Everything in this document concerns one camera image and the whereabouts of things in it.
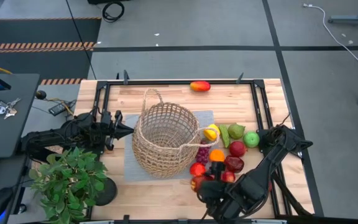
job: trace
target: gray cloth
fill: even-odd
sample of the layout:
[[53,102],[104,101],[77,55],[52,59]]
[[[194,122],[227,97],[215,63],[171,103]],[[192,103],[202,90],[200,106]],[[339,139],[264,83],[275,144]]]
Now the gray cloth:
[[[197,120],[200,123],[201,128],[205,128],[208,125],[214,123],[213,111],[196,111],[193,113],[197,117]],[[139,119],[139,115],[127,115],[125,125],[134,128],[138,119]],[[188,166],[188,168],[183,170],[182,173],[167,179],[190,179],[191,175],[189,174],[189,168],[191,165],[192,163]],[[145,180],[161,180],[159,178],[152,177],[137,162],[134,155],[134,151],[132,149],[132,135],[125,137],[124,179],[125,181],[129,181],[129,182],[145,181]]]

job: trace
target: keys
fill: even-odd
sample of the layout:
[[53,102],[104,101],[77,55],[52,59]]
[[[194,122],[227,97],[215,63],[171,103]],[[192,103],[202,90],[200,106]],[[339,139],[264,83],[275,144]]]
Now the keys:
[[20,100],[21,100],[20,98],[17,98],[16,100],[14,100],[12,102],[7,103],[6,114],[5,114],[4,119],[6,119],[10,116],[15,116],[15,114],[17,113],[17,110],[15,110],[13,108],[13,106],[16,105],[16,103],[19,102]]
[[21,100],[20,98],[17,98],[16,100],[14,100],[12,102],[7,103],[7,107],[12,109],[16,105],[16,103],[19,102],[20,100]]
[[8,110],[8,112],[5,114],[4,119],[10,117],[10,116],[15,116],[15,114],[17,113],[17,110],[15,110],[14,108]]

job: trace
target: grapes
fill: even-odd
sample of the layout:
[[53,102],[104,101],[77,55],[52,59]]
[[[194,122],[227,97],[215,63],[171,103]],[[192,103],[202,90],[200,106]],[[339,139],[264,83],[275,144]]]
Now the grapes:
[[[208,142],[205,141],[204,139],[201,140],[200,143],[208,144]],[[196,155],[196,161],[205,166],[208,163],[208,156],[209,156],[210,149],[211,149],[211,147],[199,147],[197,155]]]

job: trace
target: red mango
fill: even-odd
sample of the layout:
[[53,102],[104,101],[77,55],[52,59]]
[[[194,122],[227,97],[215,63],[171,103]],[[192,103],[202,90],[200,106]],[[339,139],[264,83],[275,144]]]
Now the red mango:
[[190,83],[190,88],[193,91],[208,91],[211,89],[211,84],[207,81],[195,81]]

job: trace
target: orange black striped tape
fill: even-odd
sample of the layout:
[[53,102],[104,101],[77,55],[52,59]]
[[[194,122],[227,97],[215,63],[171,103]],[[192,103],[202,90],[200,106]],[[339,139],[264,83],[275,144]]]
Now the orange black striped tape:
[[[71,17],[63,18],[1,18],[0,21],[29,21],[29,20],[64,20],[71,19]],[[75,17],[74,19],[102,19],[100,17]]]
[[54,78],[54,79],[44,79],[40,85],[72,85],[80,84],[82,80],[86,78]]
[[94,42],[50,42],[50,43],[1,43],[0,53],[11,52],[56,52],[71,50],[93,50]]

